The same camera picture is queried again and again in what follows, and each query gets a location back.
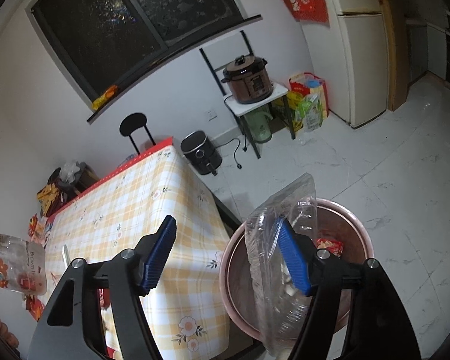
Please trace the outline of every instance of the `plastic bag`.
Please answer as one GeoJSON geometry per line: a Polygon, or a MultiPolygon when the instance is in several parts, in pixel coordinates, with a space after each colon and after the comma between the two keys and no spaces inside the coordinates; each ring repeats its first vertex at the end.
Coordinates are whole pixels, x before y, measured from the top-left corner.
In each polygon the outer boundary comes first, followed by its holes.
{"type": "Polygon", "coordinates": [[[322,107],[322,120],[329,114],[328,94],[325,80],[312,73],[296,74],[288,79],[292,91],[300,93],[302,96],[318,93],[319,102],[322,107]]]}
{"type": "Polygon", "coordinates": [[[322,105],[318,93],[306,95],[300,102],[298,109],[302,117],[304,132],[316,130],[322,125],[322,105]]]}
{"type": "Polygon", "coordinates": [[[60,169],[60,180],[70,184],[75,180],[75,173],[79,171],[80,168],[77,166],[77,161],[68,161],[60,169]]]}
{"type": "MultiPolygon", "coordinates": [[[[287,92],[286,98],[288,101],[288,107],[290,108],[290,112],[292,114],[292,124],[293,130],[297,132],[303,127],[302,116],[300,115],[299,104],[303,100],[303,96],[294,93],[287,92]]],[[[282,98],[273,100],[271,102],[271,107],[275,112],[278,112],[283,120],[287,120],[287,116],[285,115],[285,106],[282,98]]]]}
{"type": "Polygon", "coordinates": [[[317,239],[317,204],[313,177],[305,173],[255,209],[246,221],[247,247],[258,330],[267,351],[277,355],[294,345],[310,298],[298,291],[277,245],[274,223],[286,215],[295,232],[317,239]]]}
{"type": "Polygon", "coordinates": [[[0,287],[27,295],[46,293],[43,246],[0,234],[0,287]]]}

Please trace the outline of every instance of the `marble floor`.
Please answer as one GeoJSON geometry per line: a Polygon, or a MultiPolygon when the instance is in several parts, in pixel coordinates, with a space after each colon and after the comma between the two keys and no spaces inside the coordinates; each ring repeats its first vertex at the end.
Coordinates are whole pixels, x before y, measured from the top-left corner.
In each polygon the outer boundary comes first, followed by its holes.
{"type": "MultiPolygon", "coordinates": [[[[292,141],[287,130],[253,150],[224,147],[218,176],[205,184],[242,219],[268,196],[308,172],[317,196],[353,211],[367,228],[375,256],[400,295],[422,357],[450,332],[450,91],[434,76],[407,102],[353,130],[331,114],[292,141]]],[[[330,359],[340,354],[338,332],[330,359]]]]}

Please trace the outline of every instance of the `metal screw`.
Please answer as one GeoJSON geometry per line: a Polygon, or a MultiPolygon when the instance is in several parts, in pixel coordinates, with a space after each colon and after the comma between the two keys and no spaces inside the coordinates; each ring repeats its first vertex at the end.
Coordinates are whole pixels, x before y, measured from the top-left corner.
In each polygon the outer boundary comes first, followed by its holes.
{"type": "Polygon", "coordinates": [[[322,260],[327,259],[330,257],[330,252],[327,249],[318,249],[317,257],[322,260]]]}
{"type": "Polygon", "coordinates": [[[368,259],[367,260],[368,268],[378,268],[380,263],[376,259],[368,259]]]}
{"type": "Polygon", "coordinates": [[[125,250],[122,250],[122,252],[120,253],[120,256],[122,256],[122,258],[124,258],[124,259],[129,259],[130,257],[133,257],[134,254],[135,254],[135,251],[133,249],[125,249],[125,250]]]}
{"type": "Polygon", "coordinates": [[[83,265],[83,263],[84,263],[84,260],[83,260],[83,259],[74,259],[74,260],[72,261],[72,267],[74,267],[74,268],[80,268],[80,267],[83,265]]]}

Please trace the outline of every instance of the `yellow plaid tablecloth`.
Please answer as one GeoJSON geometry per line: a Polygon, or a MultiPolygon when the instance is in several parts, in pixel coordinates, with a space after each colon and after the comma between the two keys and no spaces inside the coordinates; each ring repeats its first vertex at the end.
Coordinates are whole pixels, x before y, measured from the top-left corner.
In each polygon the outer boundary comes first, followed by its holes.
{"type": "MultiPolygon", "coordinates": [[[[228,347],[228,321],[218,269],[228,235],[209,190],[169,145],[109,178],[59,212],[46,245],[48,291],[65,272],[62,247],[88,263],[109,260],[154,233],[166,215],[176,219],[176,241],[157,288],[142,299],[164,359],[210,359],[228,347]]],[[[103,311],[107,346],[119,342],[111,307],[103,311]]]]}

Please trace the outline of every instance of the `window sill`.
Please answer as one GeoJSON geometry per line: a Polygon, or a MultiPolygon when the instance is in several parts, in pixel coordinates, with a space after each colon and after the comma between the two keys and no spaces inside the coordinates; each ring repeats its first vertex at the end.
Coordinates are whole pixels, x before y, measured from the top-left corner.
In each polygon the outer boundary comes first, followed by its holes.
{"type": "Polygon", "coordinates": [[[124,90],[123,92],[121,92],[120,94],[118,94],[116,97],[114,97],[113,99],[111,99],[108,103],[102,105],[98,110],[96,110],[88,119],[87,122],[89,124],[92,124],[97,117],[99,117],[106,109],[108,109],[115,101],[117,101],[118,99],[120,99],[125,93],[128,92],[128,90],[130,88],[133,88],[135,85],[137,85],[140,81],[142,81],[142,79],[146,78],[149,74],[153,73],[154,71],[156,71],[156,69],[161,68],[164,64],[166,64],[167,62],[170,62],[172,59],[175,59],[176,57],[185,54],[186,52],[190,51],[191,49],[194,49],[196,47],[201,46],[204,43],[207,43],[209,41],[211,41],[213,38],[219,37],[229,31],[235,30],[237,28],[246,26],[248,24],[252,24],[255,23],[256,21],[260,21],[262,20],[262,15],[255,15],[252,17],[248,17],[247,19],[243,19],[243,21],[241,21],[240,23],[231,26],[229,28],[226,28],[225,30],[221,30],[218,31],[217,33],[214,33],[210,36],[207,36],[206,38],[200,39],[197,42],[190,44],[186,47],[183,47],[182,49],[177,50],[176,52],[174,52],[173,54],[167,55],[166,57],[157,59],[156,61],[154,61],[152,64],[150,64],[150,68],[147,69],[147,71],[144,73],[144,75],[138,79],[133,85],[130,85],[126,90],[124,90]]]}

